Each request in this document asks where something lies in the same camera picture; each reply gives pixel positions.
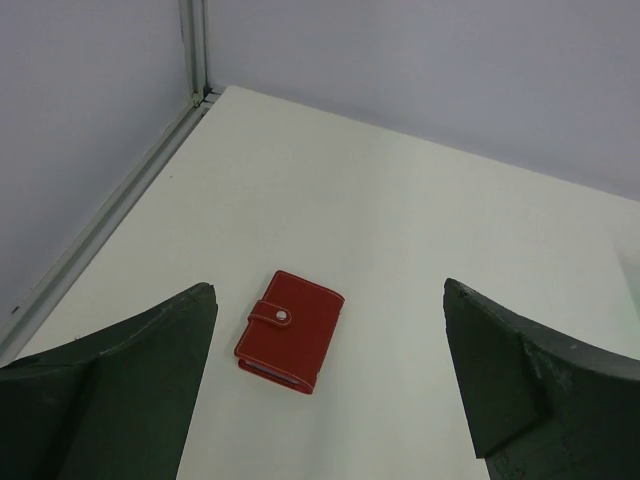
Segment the red leather card holder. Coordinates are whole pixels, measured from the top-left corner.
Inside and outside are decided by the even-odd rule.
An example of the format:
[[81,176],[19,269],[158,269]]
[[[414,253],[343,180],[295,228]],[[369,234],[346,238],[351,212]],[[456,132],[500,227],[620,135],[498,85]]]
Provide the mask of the red leather card holder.
[[312,394],[344,303],[329,288],[276,271],[234,349],[238,366]]

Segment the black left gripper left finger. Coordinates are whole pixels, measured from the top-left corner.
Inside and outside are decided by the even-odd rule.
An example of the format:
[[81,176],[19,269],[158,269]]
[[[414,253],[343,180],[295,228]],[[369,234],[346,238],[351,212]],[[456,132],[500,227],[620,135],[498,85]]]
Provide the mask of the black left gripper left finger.
[[2,478],[176,478],[217,311],[198,283],[2,367]]

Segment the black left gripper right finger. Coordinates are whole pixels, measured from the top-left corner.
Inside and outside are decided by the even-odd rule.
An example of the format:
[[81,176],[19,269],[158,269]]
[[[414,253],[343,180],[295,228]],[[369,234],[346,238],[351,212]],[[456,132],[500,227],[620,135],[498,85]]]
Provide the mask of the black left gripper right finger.
[[636,479],[639,362],[447,279],[446,335],[477,458],[492,479]]

